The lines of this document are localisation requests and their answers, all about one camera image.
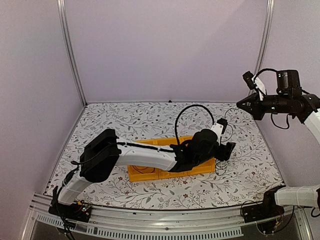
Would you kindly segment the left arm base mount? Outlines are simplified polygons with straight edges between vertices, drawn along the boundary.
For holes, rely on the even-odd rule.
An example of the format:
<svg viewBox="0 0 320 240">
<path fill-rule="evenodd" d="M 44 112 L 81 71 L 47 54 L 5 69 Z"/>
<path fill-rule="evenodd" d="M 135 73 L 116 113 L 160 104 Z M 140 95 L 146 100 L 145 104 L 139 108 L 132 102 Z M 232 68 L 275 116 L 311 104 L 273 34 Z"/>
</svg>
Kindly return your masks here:
<svg viewBox="0 0 320 240">
<path fill-rule="evenodd" d="M 49 214 L 60 217 L 62 220 L 74 220 L 78 222 L 88 223 L 91 218 L 92 204 L 83 200 L 74 202 L 71 205 L 62 203 L 51 203 Z"/>
</svg>

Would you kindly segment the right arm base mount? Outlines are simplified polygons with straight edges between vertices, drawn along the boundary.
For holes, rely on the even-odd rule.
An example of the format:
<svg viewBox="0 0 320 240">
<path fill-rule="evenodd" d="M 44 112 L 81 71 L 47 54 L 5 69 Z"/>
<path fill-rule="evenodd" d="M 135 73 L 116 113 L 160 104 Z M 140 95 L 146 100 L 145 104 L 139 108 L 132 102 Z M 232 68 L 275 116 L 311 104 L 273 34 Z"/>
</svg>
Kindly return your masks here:
<svg viewBox="0 0 320 240">
<path fill-rule="evenodd" d="M 277 205 L 274 200 L 263 200 L 262 203 L 253 202 L 252 205 L 242 205 L 240 207 L 240 215 L 245 223 L 273 218 L 284 213 L 284 207 Z"/>
</svg>

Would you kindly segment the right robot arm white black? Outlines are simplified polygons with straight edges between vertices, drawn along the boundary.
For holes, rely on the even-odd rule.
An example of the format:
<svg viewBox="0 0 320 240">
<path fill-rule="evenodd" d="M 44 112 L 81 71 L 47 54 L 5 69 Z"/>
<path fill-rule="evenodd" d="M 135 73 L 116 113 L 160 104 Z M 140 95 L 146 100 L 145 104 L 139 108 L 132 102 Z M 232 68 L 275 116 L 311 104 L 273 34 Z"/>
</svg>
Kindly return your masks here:
<svg viewBox="0 0 320 240">
<path fill-rule="evenodd" d="M 320 139 L 320 99 L 302 89 L 299 73 L 294 69 L 276 70 L 277 89 L 269 95 L 259 74 L 247 71 L 243 80 L 254 92 L 237 102 L 236 106 L 260 121 L 265 114 L 286 114 L 298 118 L 316 140 Z M 278 207 L 298 206 L 319 208 L 320 186 L 278 186 L 264 193 L 258 213 L 262 218 L 269 218 Z"/>
</svg>

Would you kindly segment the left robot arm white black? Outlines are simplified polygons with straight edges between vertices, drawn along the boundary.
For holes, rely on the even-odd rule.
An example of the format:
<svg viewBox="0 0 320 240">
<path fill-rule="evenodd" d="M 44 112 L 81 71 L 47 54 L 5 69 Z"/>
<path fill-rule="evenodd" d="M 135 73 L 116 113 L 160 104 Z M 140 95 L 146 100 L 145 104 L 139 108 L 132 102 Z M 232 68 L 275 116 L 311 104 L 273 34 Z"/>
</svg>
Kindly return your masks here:
<svg viewBox="0 0 320 240">
<path fill-rule="evenodd" d="M 236 144 L 221 143 L 211 129 L 196 132 L 191 139 L 170 145 L 150 145 L 117 137 L 114 129 L 106 129 L 94 138 L 80 155 L 76 166 L 54 189 L 55 209 L 63 216 L 74 213 L 73 202 L 88 186 L 108 179 L 115 166 L 138 166 L 172 173 L 191 171 L 212 158 L 230 159 Z"/>
</svg>

